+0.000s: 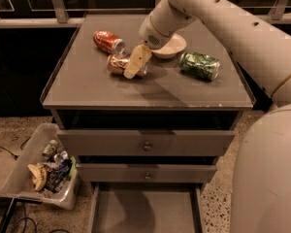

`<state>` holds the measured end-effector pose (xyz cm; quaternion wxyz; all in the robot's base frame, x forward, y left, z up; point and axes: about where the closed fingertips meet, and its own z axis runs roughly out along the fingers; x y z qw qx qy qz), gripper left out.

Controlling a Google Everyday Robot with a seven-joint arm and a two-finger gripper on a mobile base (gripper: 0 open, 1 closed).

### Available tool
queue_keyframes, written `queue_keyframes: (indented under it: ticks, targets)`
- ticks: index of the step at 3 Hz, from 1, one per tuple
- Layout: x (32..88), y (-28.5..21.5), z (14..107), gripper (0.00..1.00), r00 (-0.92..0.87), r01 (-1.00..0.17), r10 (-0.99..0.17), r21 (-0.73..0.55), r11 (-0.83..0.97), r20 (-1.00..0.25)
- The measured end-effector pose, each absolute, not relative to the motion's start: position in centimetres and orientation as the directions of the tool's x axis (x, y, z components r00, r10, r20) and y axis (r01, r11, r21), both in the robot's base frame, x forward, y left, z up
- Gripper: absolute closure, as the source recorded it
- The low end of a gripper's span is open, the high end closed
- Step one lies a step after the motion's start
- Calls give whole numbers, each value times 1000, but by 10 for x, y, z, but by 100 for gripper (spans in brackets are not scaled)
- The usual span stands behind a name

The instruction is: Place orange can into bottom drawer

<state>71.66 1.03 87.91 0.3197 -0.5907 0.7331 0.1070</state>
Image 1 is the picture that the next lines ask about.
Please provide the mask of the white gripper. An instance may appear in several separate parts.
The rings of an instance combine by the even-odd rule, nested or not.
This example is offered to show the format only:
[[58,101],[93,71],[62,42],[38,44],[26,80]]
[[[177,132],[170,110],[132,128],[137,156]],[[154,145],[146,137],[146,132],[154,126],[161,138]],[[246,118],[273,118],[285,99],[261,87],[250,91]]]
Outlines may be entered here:
[[167,17],[150,14],[145,18],[139,30],[139,37],[144,45],[136,46],[131,52],[125,65],[125,78],[146,75],[146,64],[152,57],[151,50],[161,49],[171,40],[174,26],[175,22]]

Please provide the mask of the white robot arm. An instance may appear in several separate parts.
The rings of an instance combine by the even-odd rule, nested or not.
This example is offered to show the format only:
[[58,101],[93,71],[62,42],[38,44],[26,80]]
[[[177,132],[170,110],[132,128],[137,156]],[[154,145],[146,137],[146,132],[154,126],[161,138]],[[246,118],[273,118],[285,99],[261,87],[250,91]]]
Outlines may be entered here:
[[174,32],[199,19],[275,107],[247,131],[233,176],[231,233],[291,233],[291,36],[228,0],[161,0],[143,22],[133,78]]

